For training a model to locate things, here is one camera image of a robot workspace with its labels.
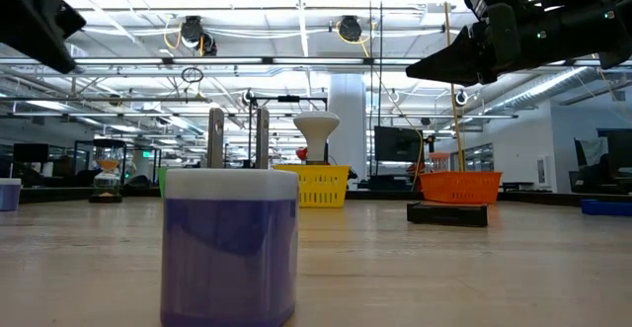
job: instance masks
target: red object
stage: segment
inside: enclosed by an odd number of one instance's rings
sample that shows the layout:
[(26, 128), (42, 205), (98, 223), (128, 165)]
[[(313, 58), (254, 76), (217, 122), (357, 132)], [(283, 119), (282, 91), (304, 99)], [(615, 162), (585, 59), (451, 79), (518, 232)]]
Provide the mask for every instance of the red object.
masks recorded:
[(307, 160), (307, 147), (296, 149), (296, 156), (300, 160)]
[(501, 175), (498, 172), (423, 174), (424, 199), (446, 204), (495, 204)]

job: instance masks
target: table surface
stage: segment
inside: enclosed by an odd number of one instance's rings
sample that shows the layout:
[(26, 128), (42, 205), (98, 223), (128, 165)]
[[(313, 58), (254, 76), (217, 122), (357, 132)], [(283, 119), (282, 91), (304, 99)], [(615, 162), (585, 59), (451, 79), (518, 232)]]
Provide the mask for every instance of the table surface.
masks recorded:
[[(0, 213), (3, 326), (158, 327), (162, 205)], [(288, 326), (629, 326), (632, 220), (490, 207), (490, 227), (406, 222), (406, 202), (300, 212)]]

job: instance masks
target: ceiling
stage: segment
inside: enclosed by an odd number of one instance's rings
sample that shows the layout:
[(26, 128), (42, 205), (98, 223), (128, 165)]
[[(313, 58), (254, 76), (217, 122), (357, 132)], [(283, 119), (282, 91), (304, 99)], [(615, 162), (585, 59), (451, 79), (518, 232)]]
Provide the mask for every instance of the ceiling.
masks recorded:
[[(87, 20), (86, 28), (68, 40), (76, 57), (88, 58), (154, 58), (195, 57), (192, 50), (177, 43), (179, 25), (186, 16), (202, 16), (202, 24), (214, 37), (220, 57), (347, 57), (347, 58), (408, 58), (418, 59), (430, 55), (447, 45), (448, 37), (460, 28), (475, 22), (463, 0), (447, 0), (450, 5), (449, 22), (451, 32), (442, 32), (445, 24), (444, 0), (65, 0), (80, 11)], [(357, 16), (366, 37), (365, 49), (357, 43), (341, 40), (336, 25), (343, 16)], [(371, 24), (375, 31), (370, 32)], [(15, 50), (0, 44), (0, 56), (20, 57)], [(383, 114), (395, 114), (393, 102), (404, 112), (444, 114), (451, 108), (450, 85), (433, 81), (407, 78), (403, 66), (383, 70), (381, 76), (385, 88), (391, 90), (392, 98), (379, 92), (379, 81), (373, 81), (369, 67), (343, 66), (239, 66), (233, 64), (200, 66), (205, 73), (198, 84), (181, 85), (180, 72), (185, 66), (159, 67), (154, 65), (90, 65), (83, 66), (81, 75), (61, 76), (49, 69), (33, 64), (4, 64), (25, 76), (35, 77), (48, 85), (18, 83), (15, 95), (48, 96), (69, 94), (77, 89), (80, 96), (108, 97), (119, 94), (123, 97), (156, 98), (155, 101), (123, 103), (83, 102), (69, 106), (70, 112), (135, 113), (160, 110), (164, 113), (207, 113), (210, 108), (222, 108), (228, 113), (243, 113), (241, 97), (247, 90), (260, 96), (300, 95), (327, 97), (330, 75), (333, 72), (356, 72), (364, 74), (367, 99), (371, 90), (374, 106), (380, 104)], [(539, 74), (522, 72), (503, 77), (488, 86), (475, 86), (466, 91), (476, 95), (477, 106), (492, 102), (518, 85)], [(164, 102), (166, 97), (205, 97), (209, 102)], [(33, 104), (21, 104), (24, 111), (41, 111)], [(279, 104), (270, 102), (271, 113), (300, 112), (306, 105)], [(165, 133), (167, 129), (155, 120), (141, 119), (125, 121), (103, 118), (102, 124), (117, 123), (139, 127), (139, 132)], [(206, 129), (207, 119), (183, 119), (190, 127)], [(394, 125), (408, 125), (402, 119), (390, 119)], [(171, 128), (176, 124), (168, 123)], [(243, 119), (232, 119), (228, 130), (240, 133)], [(272, 119), (272, 128), (293, 129), (287, 119)], [(194, 134), (186, 125), (174, 134)], [(114, 133), (125, 131), (111, 127)]]

